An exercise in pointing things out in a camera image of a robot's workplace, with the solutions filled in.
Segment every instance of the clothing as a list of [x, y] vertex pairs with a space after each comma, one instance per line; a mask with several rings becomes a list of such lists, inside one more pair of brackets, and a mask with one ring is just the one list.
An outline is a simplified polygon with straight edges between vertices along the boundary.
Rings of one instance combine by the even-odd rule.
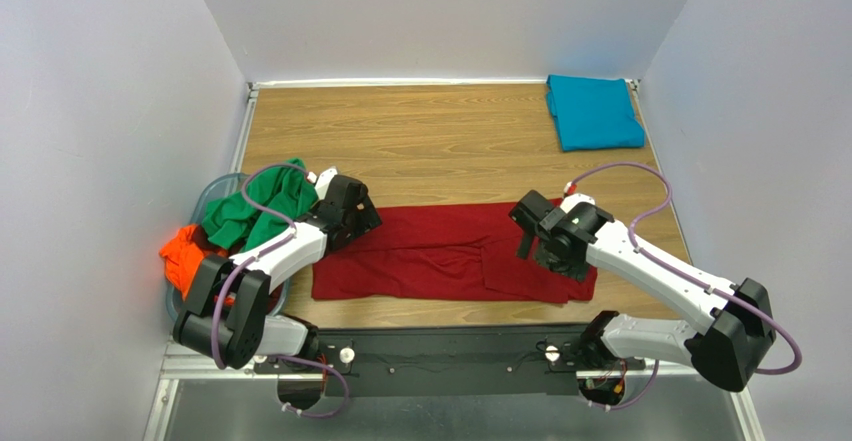
[[177, 235], [160, 249], [160, 257], [166, 265], [166, 279], [180, 291], [184, 300], [189, 294], [201, 260], [212, 253], [228, 256], [226, 250], [209, 243], [204, 228], [197, 224], [181, 228]]
[[381, 208], [382, 225], [314, 264], [314, 299], [589, 300], [576, 281], [515, 256], [515, 203]]
[[[287, 162], [305, 166], [298, 158]], [[314, 186], [301, 172], [285, 167], [261, 173], [249, 184], [247, 194], [258, 204], [291, 218], [308, 212], [318, 199]], [[245, 241], [242, 251], [260, 246], [287, 228], [287, 223], [281, 219], [251, 207], [239, 190], [208, 203], [201, 225], [210, 235], [210, 242], [217, 246], [230, 249]]]
[[550, 75], [547, 86], [547, 108], [563, 151], [645, 146], [623, 79]]

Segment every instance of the wood grain surface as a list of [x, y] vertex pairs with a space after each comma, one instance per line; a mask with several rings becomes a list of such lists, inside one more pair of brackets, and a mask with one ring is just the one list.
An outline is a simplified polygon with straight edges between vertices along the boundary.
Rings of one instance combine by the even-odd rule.
[[[574, 176], [603, 163], [656, 166], [650, 147], [563, 153], [545, 93], [544, 85], [264, 89], [243, 172], [298, 156], [313, 171], [333, 165], [360, 179], [383, 207], [517, 201], [530, 189], [558, 197]], [[581, 191], [625, 222], [664, 196], [658, 180], [631, 168], [592, 176]], [[687, 259], [671, 210], [643, 221], [638, 232]], [[324, 327], [589, 321], [602, 310], [675, 317], [603, 271], [592, 301], [565, 305], [384, 296], [315, 301], [311, 282], [310, 268], [294, 277], [286, 311]]]

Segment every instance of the white wall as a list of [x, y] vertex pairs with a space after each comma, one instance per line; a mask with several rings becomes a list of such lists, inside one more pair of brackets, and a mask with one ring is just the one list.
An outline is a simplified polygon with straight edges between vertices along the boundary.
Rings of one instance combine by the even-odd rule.
[[203, 0], [0, 0], [0, 439], [140, 439], [243, 76]]
[[250, 81], [639, 77], [686, 0], [206, 0]]
[[804, 350], [750, 384], [771, 440], [849, 439], [850, 81], [852, 0], [689, 0], [642, 82], [696, 264], [764, 283]]

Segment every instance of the folded red garment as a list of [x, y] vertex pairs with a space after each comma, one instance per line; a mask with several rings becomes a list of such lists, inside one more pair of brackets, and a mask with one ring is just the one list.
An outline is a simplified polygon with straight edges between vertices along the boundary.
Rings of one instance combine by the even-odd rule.
[[314, 299], [373, 294], [473, 301], [592, 299], [597, 271], [579, 282], [515, 256], [515, 203], [381, 208], [382, 226], [314, 264]]

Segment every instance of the blue folded cloth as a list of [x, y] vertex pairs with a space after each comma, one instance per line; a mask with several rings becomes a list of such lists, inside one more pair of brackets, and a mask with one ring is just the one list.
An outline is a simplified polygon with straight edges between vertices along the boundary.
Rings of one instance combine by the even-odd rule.
[[563, 151], [645, 146], [623, 79], [550, 75], [547, 85], [547, 108]]

